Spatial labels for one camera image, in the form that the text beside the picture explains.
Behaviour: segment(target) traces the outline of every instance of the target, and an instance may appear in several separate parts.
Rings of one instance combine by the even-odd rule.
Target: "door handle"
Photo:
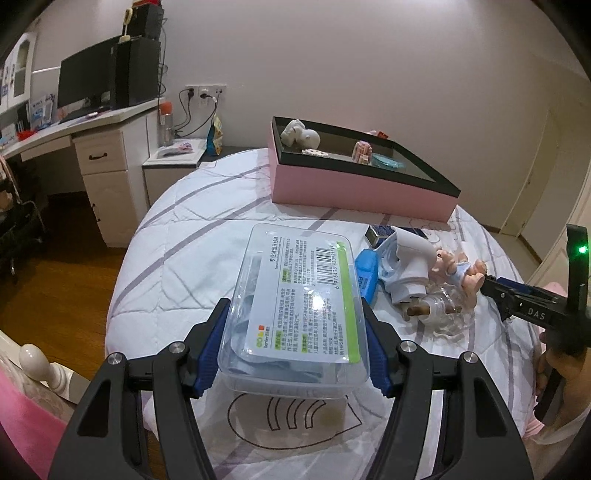
[[[98,160],[99,158],[103,158],[107,156],[107,152],[103,153],[102,155],[99,155],[98,157],[93,157],[92,155],[88,155],[88,160]]]
[[[96,204],[95,204],[95,203],[93,203],[93,204],[92,204],[92,213],[94,213],[94,214],[95,214],[95,220],[96,220],[96,223],[99,223],[99,222],[100,222],[100,218],[98,218],[98,217],[96,216],[96,213],[95,213],[95,207],[96,207]]]

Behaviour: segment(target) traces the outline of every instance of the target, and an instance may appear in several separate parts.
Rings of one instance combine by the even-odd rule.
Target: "striped comforter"
[[[231,297],[252,227],[276,222],[347,237],[355,253],[366,248],[368,224],[423,228],[442,248],[473,244],[489,271],[521,281],[496,241],[458,207],[447,225],[375,213],[275,205],[270,201],[267,150],[250,150],[210,164],[178,181],[150,209],[131,241],[107,319],[106,353],[152,355],[183,339],[207,319],[221,297]],[[432,353],[475,351],[485,363],[523,433],[533,406],[532,358],[539,342],[520,319],[500,321],[479,295],[474,324],[454,342],[422,324],[404,322],[383,291],[374,308],[404,339]],[[442,393],[434,392],[417,478],[433,467]],[[156,432],[151,394],[144,419]],[[364,478],[387,422],[391,400],[368,383],[343,400],[293,400],[228,390],[217,379],[194,403],[197,423],[217,478],[296,480]]]

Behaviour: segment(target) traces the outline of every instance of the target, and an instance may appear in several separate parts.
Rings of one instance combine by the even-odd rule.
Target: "silver screw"
[[[478,355],[475,354],[474,352],[464,352],[462,357],[469,364],[475,364],[478,361]]]
[[[417,349],[417,344],[410,340],[405,340],[400,344],[400,348],[406,353],[413,353]]]
[[[119,352],[112,353],[107,357],[107,361],[111,365],[120,364],[122,360],[123,360],[123,354],[119,353]]]
[[[168,350],[170,350],[171,353],[181,353],[184,350],[184,343],[183,342],[173,342],[168,347]]]

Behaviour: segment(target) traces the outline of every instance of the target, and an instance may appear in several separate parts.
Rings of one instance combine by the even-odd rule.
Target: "wooden floor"
[[[105,358],[106,315],[125,249],[106,247],[86,195],[52,199],[44,219],[46,249],[16,264],[16,285],[0,276],[0,329],[92,379]],[[166,479],[152,435],[150,460],[153,475]]]

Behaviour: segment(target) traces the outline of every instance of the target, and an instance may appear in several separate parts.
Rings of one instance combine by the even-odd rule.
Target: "barcode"
[[[316,248],[316,281],[328,285],[335,284],[332,270],[332,251],[330,248]]]

